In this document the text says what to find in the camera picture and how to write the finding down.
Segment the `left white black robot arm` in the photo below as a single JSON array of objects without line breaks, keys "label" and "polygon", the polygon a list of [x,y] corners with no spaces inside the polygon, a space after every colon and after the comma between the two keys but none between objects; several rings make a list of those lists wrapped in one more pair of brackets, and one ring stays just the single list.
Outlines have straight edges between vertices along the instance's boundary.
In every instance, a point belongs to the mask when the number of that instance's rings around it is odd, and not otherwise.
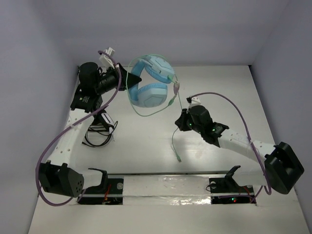
[{"label": "left white black robot arm", "polygon": [[56,148],[46,162],[40,157],[36,166],[36,186],[42,199],[45,198],[44,193],[73,198],[89,188],[97,192],[104,192],[108,188],[105,170],[77,169],[78,148],[94,119],[109,105],[109,102],[103,103],[102,95],[111,90],[116,93],[124,91],[142,81],[138,75],[127,73],[119,63],[103,71],[94,62],[79,66],[78,79],[66,126],[42,155],[52,146]]}]

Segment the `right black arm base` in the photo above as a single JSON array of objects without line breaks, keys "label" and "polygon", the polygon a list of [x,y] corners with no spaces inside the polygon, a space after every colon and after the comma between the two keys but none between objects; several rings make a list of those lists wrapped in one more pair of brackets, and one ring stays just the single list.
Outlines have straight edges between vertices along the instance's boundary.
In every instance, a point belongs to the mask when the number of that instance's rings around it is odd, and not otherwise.
[{"label": "right black arm base", "polygon": [[240,167],[232,167],[223,177],[209,179],[205,190],[210,192],[212,204],[256,204],[253,187],[239,186],[233,179]]}]

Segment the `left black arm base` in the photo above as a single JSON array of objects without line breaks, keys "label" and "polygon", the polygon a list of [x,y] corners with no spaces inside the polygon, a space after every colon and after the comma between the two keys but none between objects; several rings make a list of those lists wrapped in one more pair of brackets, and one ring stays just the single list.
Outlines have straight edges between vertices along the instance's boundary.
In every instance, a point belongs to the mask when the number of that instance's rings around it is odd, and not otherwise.
[{"label": "left black arm base", "polygon": [[109,177],[107,171],[89,168],[101,172],[101,183],[89,187],[78,198],[80,205],[122,205],[123,204],[123,177]]}]

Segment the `light blue headphones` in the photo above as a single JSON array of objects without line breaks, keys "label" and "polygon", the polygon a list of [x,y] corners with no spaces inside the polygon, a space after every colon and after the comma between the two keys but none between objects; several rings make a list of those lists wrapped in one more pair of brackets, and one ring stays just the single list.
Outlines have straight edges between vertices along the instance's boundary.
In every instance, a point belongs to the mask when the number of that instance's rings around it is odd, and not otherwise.
[{"label": "light blue headphones", "polygon": [[131,74],[140,77],[143,71],[156,82],[142,87],[136,84],[129,88],[130,102],[140,108],[158,107],[167,99],[168,85],[173,83],[175,71],[165,59],[151,54],[139,57],[131,69]]}]

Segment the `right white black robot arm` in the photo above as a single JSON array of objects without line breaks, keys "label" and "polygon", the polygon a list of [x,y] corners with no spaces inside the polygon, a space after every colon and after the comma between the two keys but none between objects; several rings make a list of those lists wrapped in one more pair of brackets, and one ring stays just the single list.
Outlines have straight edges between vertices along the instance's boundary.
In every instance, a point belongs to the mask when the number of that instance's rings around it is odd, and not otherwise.
[{"label": "right white black robot arm", "polygon": [[218,148],[227,149],[261,163],[260,169],[238,171],[234,166],[228,171],[225,186],[235,192],[244,185],[269,185],[280,194],[288,194],[304,173],[304,168],[292,147],[280,142],[277,145],[249,140],[247,136],[214,122],[202,105],[183,109],[175,121],[181,131],[195,131],[203,140]]}]

